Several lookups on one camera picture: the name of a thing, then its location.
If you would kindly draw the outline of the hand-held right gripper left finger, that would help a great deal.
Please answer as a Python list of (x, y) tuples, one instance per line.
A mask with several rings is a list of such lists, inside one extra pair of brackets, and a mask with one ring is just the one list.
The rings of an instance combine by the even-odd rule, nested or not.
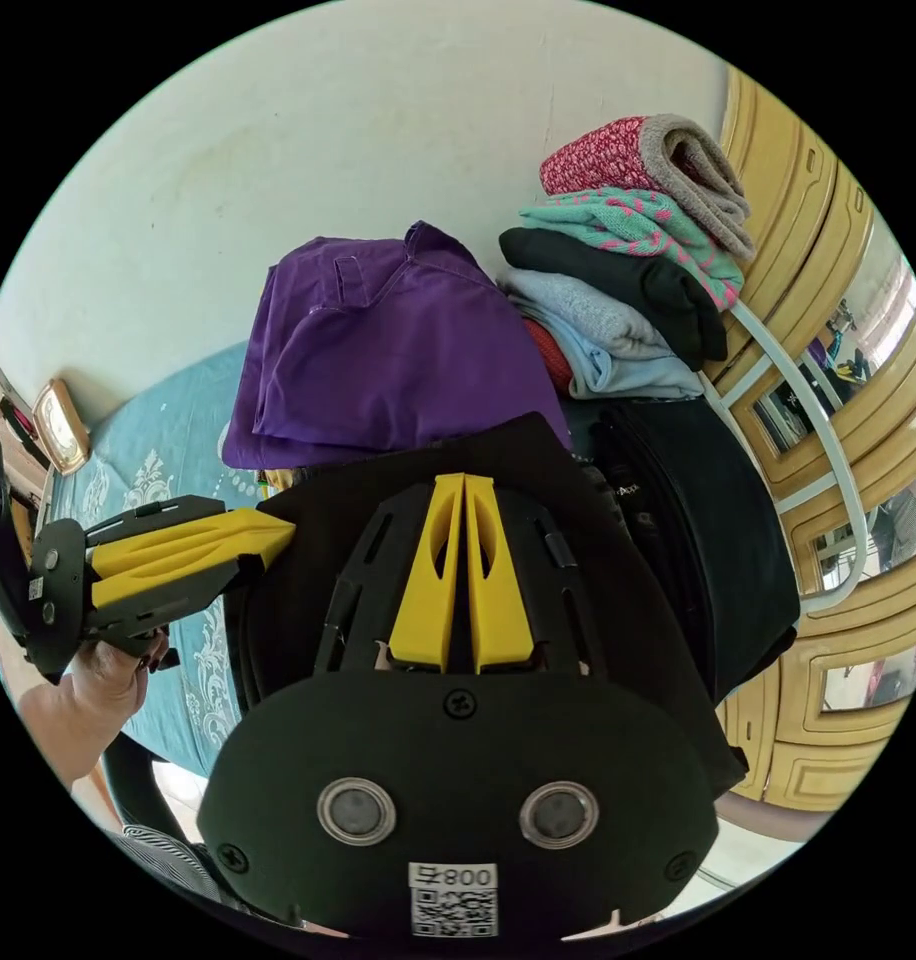
[(407, 667), (446, 670), (451, 642), (465, 475), (435, 478), (414, 559), (391, 631), (389, 652)]

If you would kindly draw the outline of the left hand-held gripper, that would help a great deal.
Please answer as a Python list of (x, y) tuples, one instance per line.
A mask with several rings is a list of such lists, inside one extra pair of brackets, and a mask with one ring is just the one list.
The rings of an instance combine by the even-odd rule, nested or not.
[(104, 641), (138, 657), (153, 631), (262, 576), (296, 526), (255, 508), (188, 495), (84, 529), (71, 519), (35, 540), (27, 660), (57, 683), (79, 651)]

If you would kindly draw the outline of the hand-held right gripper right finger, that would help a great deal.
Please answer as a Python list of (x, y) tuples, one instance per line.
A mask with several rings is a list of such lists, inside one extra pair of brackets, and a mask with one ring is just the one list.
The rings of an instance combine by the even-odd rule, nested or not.
[(492, 479), (464, 476), (468, 601), (474, 670), (528, 663), (534, 640)]

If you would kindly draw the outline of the person's left hand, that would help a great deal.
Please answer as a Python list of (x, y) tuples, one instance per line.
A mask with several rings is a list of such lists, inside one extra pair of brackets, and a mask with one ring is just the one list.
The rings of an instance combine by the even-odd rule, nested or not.
[(163, 629), (143, 639), (138, 657), (104, 642), (84, 647), (72, 662), (70, 682), (76, 710), (86, 731), (107, 746), (142, 707), (149, 674), (170, 648)]

